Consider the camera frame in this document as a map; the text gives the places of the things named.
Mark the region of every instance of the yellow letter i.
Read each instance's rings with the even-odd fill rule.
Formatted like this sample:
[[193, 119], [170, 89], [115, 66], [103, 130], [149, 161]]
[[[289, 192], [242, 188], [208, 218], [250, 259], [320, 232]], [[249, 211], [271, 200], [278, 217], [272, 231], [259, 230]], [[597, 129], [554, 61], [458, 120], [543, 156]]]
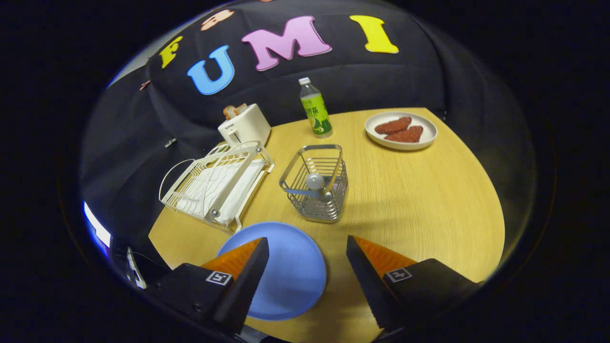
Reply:
[[398, 47], [390, 42], [382, 25], [384, 21], [368, 15], [350, 15], [350, 19], [360, 24], [368, 43], [364, 46], [370, 52], [397, 54]]

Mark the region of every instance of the blue plate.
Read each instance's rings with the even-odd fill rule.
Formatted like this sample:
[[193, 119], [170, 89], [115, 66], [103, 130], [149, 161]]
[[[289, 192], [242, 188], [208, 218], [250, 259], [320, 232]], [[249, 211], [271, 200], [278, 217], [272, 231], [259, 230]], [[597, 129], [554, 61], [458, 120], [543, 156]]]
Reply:
[[269, 260], [254, 293], [248, 315], [286, 320], [310, 309], [324, 292], [326, 265], [316, 243], [292, 225], [258, 223], [235, 233], [218, 255], [260, 237], [267, 237]]

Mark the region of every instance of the white plate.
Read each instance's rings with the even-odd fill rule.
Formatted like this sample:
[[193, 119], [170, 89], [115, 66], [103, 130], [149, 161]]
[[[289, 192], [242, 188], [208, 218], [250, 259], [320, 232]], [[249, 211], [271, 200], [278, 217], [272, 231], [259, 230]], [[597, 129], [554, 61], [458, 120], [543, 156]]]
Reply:
[[[402, 117], [412, 118], [409, 127], [413, 125], [420, 125], [423, 127], [422, 136], [420, 137], [420, 141], [418, 143], [394, 142], [392, 140], [384, 139], [387, 135], [378, 134], [375, 132], [375, 127], [377, 127], [377, 125], [385, 124], [388, 121], [397, 120]], [[417, 114], [408, 112], [384, 112], [374, 115], [364, 124], [364, 129], [367, 131], [368, 136], [371, 137], [371, 139], [373, 139], [375, 142], [383, 146], [387, 146], [388, 148], [398, 150], [419, 150], [426, 148], [433, 143], [438, 133], [436, 126], [434, 126], [431, 121]]]

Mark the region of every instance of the plastic bottle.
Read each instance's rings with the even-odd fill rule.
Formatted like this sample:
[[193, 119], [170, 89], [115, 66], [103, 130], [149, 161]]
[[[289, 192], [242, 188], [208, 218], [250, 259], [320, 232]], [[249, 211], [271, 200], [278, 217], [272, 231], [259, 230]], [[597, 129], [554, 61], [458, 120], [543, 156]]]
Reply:
[[309, 78], [299, 79], [299, 84], [301, 84], [301, 102], [314, 135], [318, 138], [329, 137], [332, 135], [332, 126], [322, 94], [311, 84]]

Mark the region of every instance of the metal wire basket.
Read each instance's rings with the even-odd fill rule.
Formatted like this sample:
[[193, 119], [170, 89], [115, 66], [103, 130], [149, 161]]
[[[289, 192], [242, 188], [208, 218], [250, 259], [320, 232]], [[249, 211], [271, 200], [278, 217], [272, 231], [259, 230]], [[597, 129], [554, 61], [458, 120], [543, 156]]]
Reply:
[[[161, 197], [163, 184], [179, 164], [193, 161]], [[189, 159], [172, 167], [159, 187], [164, 205], [233, 234], [242, 228], [240, 214], [264, 173], [274, 163], [259, 142], [235, 148], [222, 144], [202, 159]]]
[[321, 223], [341, 219], [347, 184], [343, 150], [335, 144], [302, 147], [279, 180], [295, 209]]

